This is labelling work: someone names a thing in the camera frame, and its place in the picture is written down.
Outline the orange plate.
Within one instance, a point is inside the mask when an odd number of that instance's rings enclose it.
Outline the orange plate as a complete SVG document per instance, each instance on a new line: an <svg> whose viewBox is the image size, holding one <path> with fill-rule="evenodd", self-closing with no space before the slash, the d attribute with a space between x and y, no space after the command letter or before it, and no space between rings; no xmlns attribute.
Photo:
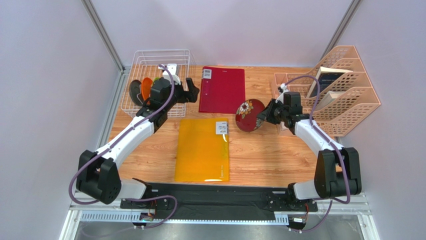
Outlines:
<svg viewBox="0 0 426 240"><path fill-rule="evenodd" d="M151 87L153 85L153 80L149 77L145 77L141 81L140 89L141 89L141 96L143 100L147 100L151 95Z"/></svg>

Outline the dark red floral plate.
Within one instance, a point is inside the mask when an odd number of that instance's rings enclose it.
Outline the dark red floral plate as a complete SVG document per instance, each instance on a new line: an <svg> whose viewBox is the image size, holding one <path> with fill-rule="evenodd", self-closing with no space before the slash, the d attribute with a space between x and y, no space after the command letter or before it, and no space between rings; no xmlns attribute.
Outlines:
<svg viewBox="0 0 426 240"><path fill-rule="evenodd" d="M258 118L265 109L265 105L258 99L248 99L244 101L237 109L235 114L235 123L243 132L253 132L262 124L263 120Z"/></svg>

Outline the dark teal plate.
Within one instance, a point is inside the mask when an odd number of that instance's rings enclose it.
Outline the dark teal plate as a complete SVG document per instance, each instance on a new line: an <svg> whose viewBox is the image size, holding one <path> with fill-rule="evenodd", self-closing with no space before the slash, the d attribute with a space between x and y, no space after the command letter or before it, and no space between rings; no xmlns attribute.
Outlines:
<svg viewBox="0 0 426 240"><path fill-rule="evenodd" d="M137 79L133 80L129 85L129 96L132 102L139 107L143 106L143 97L141 91L141 82Z"/></svg>

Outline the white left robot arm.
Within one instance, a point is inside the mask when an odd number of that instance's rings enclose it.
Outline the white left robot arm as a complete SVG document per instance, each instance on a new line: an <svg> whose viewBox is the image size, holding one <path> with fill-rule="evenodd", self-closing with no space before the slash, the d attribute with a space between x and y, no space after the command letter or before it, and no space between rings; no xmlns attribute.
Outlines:
<svg viewBox="0 0 426 240"><path fill-rule="evenodd" d="M193 80L186 78L188 90L162 77L151 87L149 103L144 105L113 140L96 151L85 150L79 157L78 171L71 183L92 197L93 202L109 205L116 199L142 199L147 184L138 179L121 179L118 169L124 160L168 119L175 104L195 103L200 92Z"/></svg>

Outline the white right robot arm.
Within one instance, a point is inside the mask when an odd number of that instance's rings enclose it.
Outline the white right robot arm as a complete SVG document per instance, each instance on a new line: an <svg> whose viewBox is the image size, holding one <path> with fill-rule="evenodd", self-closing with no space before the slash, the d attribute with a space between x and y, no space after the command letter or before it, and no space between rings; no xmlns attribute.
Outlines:
<svg viewBox="0 0 426 240"><path fill-rule="evenodd" d="M358 151L333 140L318 126L311 114L303 113L298 92L284 92L279 99L271 99L257 118L275 125L283 123L317 157L313 179L288 186L294 199L332 199L348 204L351 196L362 191Z"/></svg>

